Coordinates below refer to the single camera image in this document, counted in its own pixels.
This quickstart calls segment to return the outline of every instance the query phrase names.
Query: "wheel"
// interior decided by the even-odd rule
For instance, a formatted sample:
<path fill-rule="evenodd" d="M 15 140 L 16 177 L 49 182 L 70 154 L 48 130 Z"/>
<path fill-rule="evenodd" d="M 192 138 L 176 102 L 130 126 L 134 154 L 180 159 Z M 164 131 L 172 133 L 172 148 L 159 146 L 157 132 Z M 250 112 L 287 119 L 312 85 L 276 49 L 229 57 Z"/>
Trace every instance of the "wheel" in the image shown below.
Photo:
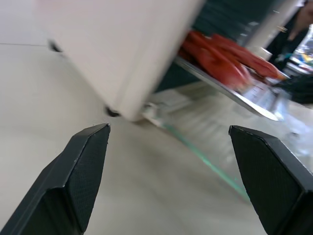
<path fill-rule="evenodd" d="M 119 113 L 112 111 L 108 106 L 105 107 L 105 111 L 107 113 L 107 115 L 109 115 L 110 117 L 119 117 L 121 116 Z"/>
<path fill-rule="evenodd" d="M 54 52 L 62 52 L 62 50 L 53 41 L 48 42 L 49 49 Z"/>

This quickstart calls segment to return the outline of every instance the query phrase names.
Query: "floor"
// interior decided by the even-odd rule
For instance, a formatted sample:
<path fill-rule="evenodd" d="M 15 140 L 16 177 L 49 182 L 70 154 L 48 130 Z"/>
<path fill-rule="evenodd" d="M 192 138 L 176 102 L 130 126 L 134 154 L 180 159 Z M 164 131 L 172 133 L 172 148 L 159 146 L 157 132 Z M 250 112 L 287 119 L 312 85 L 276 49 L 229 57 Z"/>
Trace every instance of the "floor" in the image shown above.
<path fill-rule="evenodd" d="M 109 122 L 86 235 L 265 235 L 252 206 L 182 143 L 110 118 L 64 57 L 48 50 L 32 0 L 0 2 L 0 228 L 76 132 Z"/>

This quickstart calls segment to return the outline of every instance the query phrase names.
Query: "black clothing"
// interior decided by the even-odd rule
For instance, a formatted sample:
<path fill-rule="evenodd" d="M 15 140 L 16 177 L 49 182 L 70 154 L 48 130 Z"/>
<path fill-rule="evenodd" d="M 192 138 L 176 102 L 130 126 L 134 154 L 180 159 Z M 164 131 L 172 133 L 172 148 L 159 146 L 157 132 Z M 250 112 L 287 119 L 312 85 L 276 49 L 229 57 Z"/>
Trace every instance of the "black clothing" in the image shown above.
<path fill-rule="evenodd" d="M 292 54 L 302 40 L 306 37 L 309 32 L 309 28 L 302 30 L 292 41 L 288 40 L 288 37 L 292 31 L 292 28 L 296 22 L 296 17 L 300 10 L 290 19 L 290 21 L 285 25 L 286 32 L 280 32 L 276 38 L 270 43 L 267 47 L 267 51 L 272 53 L 269 62 L 275 65 L 279 70 L 284 69 L 287 65 L 289 58 L 285 58 L 285 60 L 277 62 L 275 61 L 280 54 Z"/>
<path fill-rule="evenodd" d="M 299 104 L 313 104 L 313 74 L 286 79 L 275 85 L 291 94 L 291 100 Z"/>

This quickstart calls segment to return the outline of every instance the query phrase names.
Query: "person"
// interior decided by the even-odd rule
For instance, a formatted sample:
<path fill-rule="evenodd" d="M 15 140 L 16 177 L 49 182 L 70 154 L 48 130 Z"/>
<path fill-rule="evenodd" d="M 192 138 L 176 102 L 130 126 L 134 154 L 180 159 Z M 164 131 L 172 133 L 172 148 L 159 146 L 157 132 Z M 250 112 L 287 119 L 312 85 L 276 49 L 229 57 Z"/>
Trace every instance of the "person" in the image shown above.
<path fill-rule="evenodd" d="M 269 62 L 283 70 L 289 57 L 308 34 L 311 24 L 313 24 L 313 0 L 306 0 L 304 6 L 267 47 L 267 51 L 272 54 Z"/>

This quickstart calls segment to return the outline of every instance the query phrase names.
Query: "metal tray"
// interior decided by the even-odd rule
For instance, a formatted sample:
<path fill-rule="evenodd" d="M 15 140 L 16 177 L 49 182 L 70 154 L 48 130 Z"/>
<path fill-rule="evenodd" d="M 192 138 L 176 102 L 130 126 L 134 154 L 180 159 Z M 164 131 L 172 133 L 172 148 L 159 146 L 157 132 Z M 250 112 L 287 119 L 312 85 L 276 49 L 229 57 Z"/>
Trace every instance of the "metal tray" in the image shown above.
<path fill-rule="evenodd" d="M 238 93 L 181 57 L 176 57 L 174 62 L 252 113 L 274 121 L 283 121 L 285 119 L 290 95 L 282 89 L 274 89 L 270 85 L 254 80 L 252 87 Z"/>

